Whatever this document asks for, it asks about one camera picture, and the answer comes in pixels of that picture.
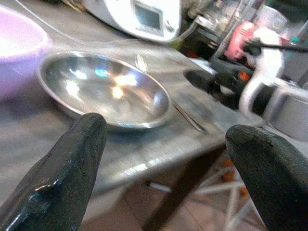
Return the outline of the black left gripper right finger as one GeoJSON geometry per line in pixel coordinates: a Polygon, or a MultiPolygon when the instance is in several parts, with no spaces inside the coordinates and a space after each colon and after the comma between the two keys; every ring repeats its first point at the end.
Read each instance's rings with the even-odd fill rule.
{"type": "Polygon", "coordinates": [[[283,137],[247,125],[225,135],[228,155],[269,231],[308,229],[308,159],[283,137]]]}

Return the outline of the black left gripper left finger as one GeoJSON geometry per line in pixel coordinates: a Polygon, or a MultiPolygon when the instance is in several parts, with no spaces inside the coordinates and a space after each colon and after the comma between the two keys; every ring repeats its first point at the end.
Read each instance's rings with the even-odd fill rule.
{"type": "Polygon", "coordinates": [[[77,231],[106,143],[104,117],[77,119],[0,207],[3,231],[77,231]]]}

